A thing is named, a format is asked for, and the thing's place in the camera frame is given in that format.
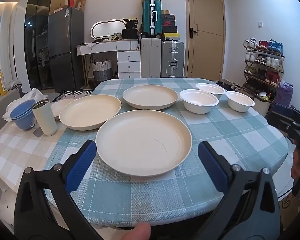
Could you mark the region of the person's left hand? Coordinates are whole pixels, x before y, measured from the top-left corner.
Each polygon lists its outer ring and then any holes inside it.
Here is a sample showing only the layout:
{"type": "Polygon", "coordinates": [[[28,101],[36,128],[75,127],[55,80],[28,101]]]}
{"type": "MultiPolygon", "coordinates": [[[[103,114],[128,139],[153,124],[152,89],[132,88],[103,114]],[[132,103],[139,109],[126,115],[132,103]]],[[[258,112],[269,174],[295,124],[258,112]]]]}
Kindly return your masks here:
{"type": "Polygon", "coordinates": [[[149,240],[151,236],[151,226],[148,223],[138,224],[121,237],[121,240],[149,240]]]}

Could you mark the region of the person's right hand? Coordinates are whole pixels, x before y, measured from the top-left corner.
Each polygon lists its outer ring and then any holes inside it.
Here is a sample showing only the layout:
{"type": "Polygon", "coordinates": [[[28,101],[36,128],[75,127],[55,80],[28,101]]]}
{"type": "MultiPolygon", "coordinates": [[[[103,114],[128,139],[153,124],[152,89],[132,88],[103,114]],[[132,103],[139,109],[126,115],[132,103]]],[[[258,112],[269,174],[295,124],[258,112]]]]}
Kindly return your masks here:
{"type": "Polygon", "coordinates": [[[296,148],[293,152],[293,163],[291,168],[291,177],[296,180],[300,177],[300,155],[298,149],[296,148]]]}

